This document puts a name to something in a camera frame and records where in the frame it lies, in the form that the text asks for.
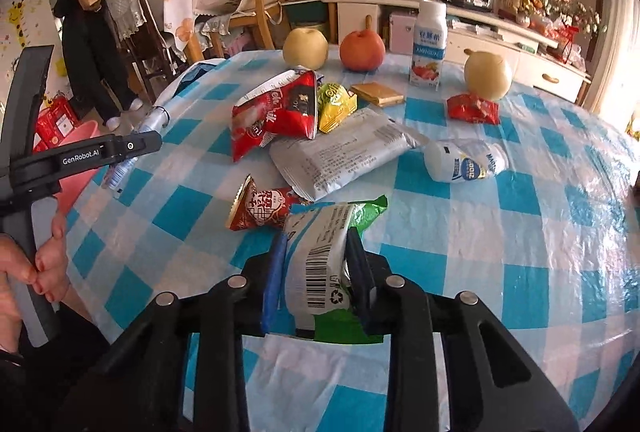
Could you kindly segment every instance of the human hand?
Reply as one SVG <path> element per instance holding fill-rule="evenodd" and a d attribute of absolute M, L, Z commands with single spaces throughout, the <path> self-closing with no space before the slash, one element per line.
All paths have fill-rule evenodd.
<path fill-rule="evenodd" d="M 0 347 L 9 352 L 18 349 L 22 315 L 8 275 L 33 285 L 34 291 L 43 294 L 49 302 L 62 300 L 69 289 L 65 229 L 65 217 L 57 213 L 51 222 L 52 237 L 36 252 L 37 270 L 12 238 L 0 235 Z"/>

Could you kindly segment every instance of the pink box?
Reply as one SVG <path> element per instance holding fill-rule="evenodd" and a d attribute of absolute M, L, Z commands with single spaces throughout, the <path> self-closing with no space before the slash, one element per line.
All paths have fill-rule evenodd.
<path fill-rule="evenodd" d="M 391 53 L 413 54 L 416 17 L 404 11 L 395 11 L 389 15 L 389 51 Z"/>

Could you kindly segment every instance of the yellow snack bag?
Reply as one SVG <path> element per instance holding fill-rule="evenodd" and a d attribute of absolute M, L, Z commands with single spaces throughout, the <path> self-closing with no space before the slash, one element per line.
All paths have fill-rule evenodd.
<path fill-rule="evenodd" d="M 324 133 L 331 132 L 357 107 L 357 96 L 342 85 L 322 84 L 318 88 L 318 128 Z"/>

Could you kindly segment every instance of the plastic table cover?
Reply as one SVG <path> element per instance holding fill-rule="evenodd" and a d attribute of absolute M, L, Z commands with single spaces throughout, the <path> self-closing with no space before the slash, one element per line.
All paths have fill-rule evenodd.
<path fill-rule="evenodd" d="M 446 98 L 465 90 L 462 67 L 445 64 L 435 91 L 410 86 L 409 65 L 409 57 L 388 54 L 365 76 L 346 72 L 332 50 L 321 72 L 346 86 L 376 80 L 406 94 L 405 104 L 386 110 L 397 120 L 433 139 L 496 142 L 509 169 L 465 184 L 435 183 L 421 152 L 410 151 L 323 201 L 386 194 L 388 211 L 365 232 L 366 250 L 385 255 L 394 272 L 426 291 L 475 291 L 584 428 L 640 348 L 640 208 L 630 193 L 640 148 L 583 109 L 516 83 L 499 102 L 499 126 L 451 120 Z M 232 232 L 224 222 L 247 173 L 258 188 L 286 184 L 268 149 L 232 164 L 228 123 L 233 102 L 285 69 L 278 51 L 241 53 L 169 99 L 179 77 L 159 98 L 172 116 L 162 149 L 140 159 L 119 199 L 98 186 L 104 171 L 79 198 L 69 215 L 69 275 L 108 339 L 158 292 L 204 292 L 268 249 L 269 228 Z M 245 338 L 252 429 L 381 430 L 388 353 L 388 337 L 367 346 Z"/>

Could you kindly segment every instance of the woman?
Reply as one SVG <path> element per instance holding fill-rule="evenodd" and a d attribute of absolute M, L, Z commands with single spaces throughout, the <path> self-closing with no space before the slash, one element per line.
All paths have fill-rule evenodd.
<path fill-rule="evenodd" d="M 104 78 L 123 109 L 138 110 L 140 100 L 127 83 L 127 70 L 104 17 L 105 0 L 85 11 L 78 0 L 57 0 L 53 14 L 62 22 L 62 52 L 74 94 L 88 96 L 109 130 L 120 126 L 120 111 L 102 86 Z"/>
<path fill-rule="evenodd" d="M 69 389 L 109 348 L 66 276 L 66 221 L 51 222 L 52 237 L 36 253 L 36 268 L 14 241 L 0 234 L 0 430 L 46 432 Z M 34 349 L 26 339 L 7 276 L 60 302 L 60 334 Z"/>

